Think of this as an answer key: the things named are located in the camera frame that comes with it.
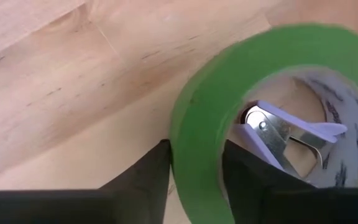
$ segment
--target wood grain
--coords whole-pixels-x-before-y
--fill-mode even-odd
[[[358,1],[0,0],[0,189],[102,186],[168,136],[213,55],[304,21],[358,31]],[[170,188],[165,223],[189,223]]]

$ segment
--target metal staple remover jaw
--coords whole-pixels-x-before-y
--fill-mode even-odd
[[[327,142],[335,143],[335,136],[347,131],[343,124],[308,123],[265,101],[253,102],[242,113],[240,123],[242,137],[256,156],[299,179],[284,156],[287,142],[291,139],[306,146],[322,166],[320,149]]]

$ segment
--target tape roll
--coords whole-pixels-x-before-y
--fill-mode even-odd
[[[226,133],[259,80],[298,65],[328,67],[358,86],[358,35],[317,24],[272,29],[223,50],[183,88],[170,140],[175,182],[192,223],[234,223],[219,185]]]

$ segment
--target green painter's tape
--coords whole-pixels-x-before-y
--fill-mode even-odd
[[[253,85],[297,65],[329,67],[358,86],[358,35],[316,24],[272,29],[223,50],[184,87],[170,140],[178,193],[192,223],[234,223],[219,186],[226,132]]]

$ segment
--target wooden floor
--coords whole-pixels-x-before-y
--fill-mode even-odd
[[[358,32],[358,0],[0,0],[0,189],[102,186],[213,55],[310,21]],[[189,223],[174,183],[165,223]]]

